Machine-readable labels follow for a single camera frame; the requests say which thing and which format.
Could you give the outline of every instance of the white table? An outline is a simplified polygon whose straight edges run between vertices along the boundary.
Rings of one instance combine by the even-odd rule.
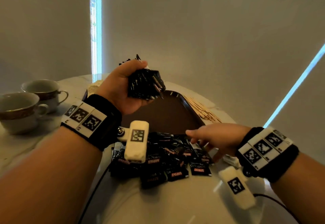
[[[107,74],[98,75],[97,79]],[[0,173],[14,166],[31,150],[37,147],[60,125],[60,117],[70,107],[75,98],[81,99],[87,85],[92,83],[91,75],[78,76],[59,81],[61,90],[69,92],[69,98],[60,105],[55,114],[42,119],[33,132],[12,136],[0,126]],[[235,123],[224,111],[201,95],[166,82],[168,90],[177,91],[193,97],[210,108],[222,122]],[[92,189],[111,160],[110,147],[104,151]],[[120,181],[107,173],[89,206],[83,223],[260,223],[262,218],[262,199],[257,207],[243,211],[233,202],[230,193],[218,177],[218,171],[228,165],[219,162],[211,167],[212,177],[189,176],[187,179],[168,182],[149,190],[140,189],[140,179]],[[267,186],[260,178],[248,181],[254,193],[264,193]]]

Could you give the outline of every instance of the black wrist strap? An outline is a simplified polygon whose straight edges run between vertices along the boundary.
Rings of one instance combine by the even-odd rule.
[[[84,102],[78,101],[62,117],[61,126],[83,137],[103,151],[116,142],[121,125],[121,112],[107,99],[93,94]]]
[[[273,128],[252,128],[237,147],[243,172],[276,182],[299,154],[292,141]]]

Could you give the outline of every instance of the tray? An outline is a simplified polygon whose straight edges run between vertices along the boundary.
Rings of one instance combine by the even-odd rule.
[[[198,129],[204,122],[195,113],[185,98],[175,91],[164,91],[164,99],[157,98],[131,115],[122,117],[122,126],[130,127],[134,120],[147,121],[149,132],[184,134],[187,129]]]

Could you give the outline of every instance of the white teacup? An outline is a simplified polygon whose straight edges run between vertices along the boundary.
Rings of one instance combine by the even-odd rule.
[[[59,104],[64,102],[69,93],[67,91],[59,91],[59,84],[53,80],[40,79],[31,82],[23,83],[21,89],[25,92],[34,93],[39,96],[40,104],[48,105],[48,113],[56,111]],[[67,94],[66,98],[59,102],[59,96],[61,92]]]
[[[37,104],[33,93],[16,92],[0,95],[0,122],[10,134],[29,132],[38,126],[37,118],[48,111],[46,104]]]

